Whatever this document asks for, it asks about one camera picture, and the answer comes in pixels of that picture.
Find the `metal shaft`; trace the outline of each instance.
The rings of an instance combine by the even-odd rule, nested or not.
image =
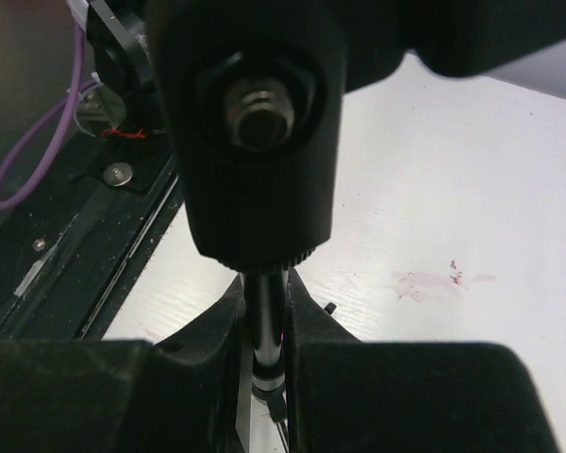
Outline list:
[[[285,421],[277,423],[276,430],[278,431],[279,438],[281,439],[281,443],[283,444],[283,451],[285,451],[285,453],[290,453],[290,434],[287,431],[287,425],[285,424]]]
[[[268,276],[241,274],[254,355],[266,368],[281,357],[287,280],[287,271]]]

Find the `red wire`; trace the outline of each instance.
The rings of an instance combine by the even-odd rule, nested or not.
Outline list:
[[[126,139],[146,139],[147,137],[146,135],[144,135],[144,133],[142,133],[142,129],[139,129],[139,131],[136,134],[122,132],[121,130],[118,129],[105,129],[101,134],[101,138],[104,139],[105,137],[111,135],[117,135],[118,137],[124,137]]]

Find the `white surface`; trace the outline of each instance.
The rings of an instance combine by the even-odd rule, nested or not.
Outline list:
[[[435,78],[407,57],[347,96],[333,237],[299,272],[363,340],[512,347],[566,451],[565,100]],[[232,277],[198,256],[181,211],[106,338],[158,341]],[[254,451],[281,449],[267,418]]]

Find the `cable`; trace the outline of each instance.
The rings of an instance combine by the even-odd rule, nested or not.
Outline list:
[[[283,450],[285,453],[290,453],[290,434],[287,431],[287,425],[285,425],[285,420],[276,423],[276,430],[279,433],[279,438],[283,444]]]
[[[65,134],[69,128],[69,124],[74,117],[75,108],[77,107],[77,97],[81,91],[87,90],[93,86],[96,82],[93,80],[84,83],[80,83],[82,77],[82,66],[84,63],[84,31],[78,26],[75,26],[75,54],[74,54],[74,67],[72,70],[72,81],[71,87],[67,97],[63,99],[60,103],[48,110],[38,122],[33,125],[24,135],[19,139],[19,141],[12,147],[8,152],[2,164],[0,164],[0,188],[4,183],[5,176],[8,169],[15,161],[21,150],[28,144],[28,142],[38,133],[38,131],[53,117],[60,109],[63,112],[60,115],[60,120],[58,120],[57,128],[55,129],[55,134],[51,139],[40,163],[34,170],[34,173],[29,177],[24,186],[13,195],[11,198],[6,200],[0,199],[0,210],[8,210],[17,206],[23,200],[25,200],[38,186],[40,181],[46,175],[48,168],[52,164],[55,156],[57,155]]]
[[[122,132],[119,129],[105,129],[103,131],[103,133],[101,134],[101,138],[105,139],[106,137],[110,137],[110,136],[116,136],[116,137],[124,137],[125,139],[146,139],[147,136],[146,134],[142,131],[142,129],[140,129],[136,134],[130,134],[127,132]]]

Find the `bolt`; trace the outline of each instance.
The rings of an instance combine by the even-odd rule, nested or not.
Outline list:
[[[103,179],[109,186],[119,187],[127,184],[132,179],[132,167],[125,162],[111,164],[105,169]]]
[[[287,88],[274,78],[243,78],[225,96],[232,144],[249,151],[276,148],[290,137],[295,112]]]
[[[38,238],[36,241],[34,241],[32,247],[35,251],[42,252],[46,247],[46,240],[44,238]]]

